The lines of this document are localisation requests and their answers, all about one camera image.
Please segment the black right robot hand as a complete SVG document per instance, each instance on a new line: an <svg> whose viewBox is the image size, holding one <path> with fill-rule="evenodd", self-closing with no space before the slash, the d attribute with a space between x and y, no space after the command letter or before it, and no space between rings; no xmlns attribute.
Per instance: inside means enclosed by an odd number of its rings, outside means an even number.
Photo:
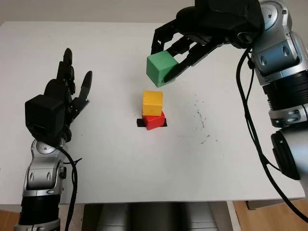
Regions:
<svg viewBox="0 0 308 231"><path fill-rule="evenodd" d="M164 50L165 43L177 33L182 37L173 43L167 52L174 57L188 52L187 57L163 76L163 83L174 80L188 67L197 64L216 48L232 44L236 48L247 48L262 29L262 18L258 10L249 6L227 10L198 9L191 6L180 10L176 18L154 31L152 54Z"/></svg>

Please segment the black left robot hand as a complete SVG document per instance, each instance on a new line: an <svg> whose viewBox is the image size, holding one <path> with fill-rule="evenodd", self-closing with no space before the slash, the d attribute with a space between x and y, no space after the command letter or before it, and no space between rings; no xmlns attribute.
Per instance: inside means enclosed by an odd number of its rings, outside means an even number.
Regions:
<svg viewBox="0 0 308 231"><path fill-rule="evenodd" d="M72 51L67 48L63 60L59 62L57 77L48 82L44 91L45 96L60 103L60 111L55 113L55 121L51 123L53 130L48 134L46 141L53 146L59 146L61 140L65 140L65 142L71 140L70 125L90 102L88 94L92 84L92 71L86 73L79 96L72 98L72 95L76 92L72 59Z"/></svg>

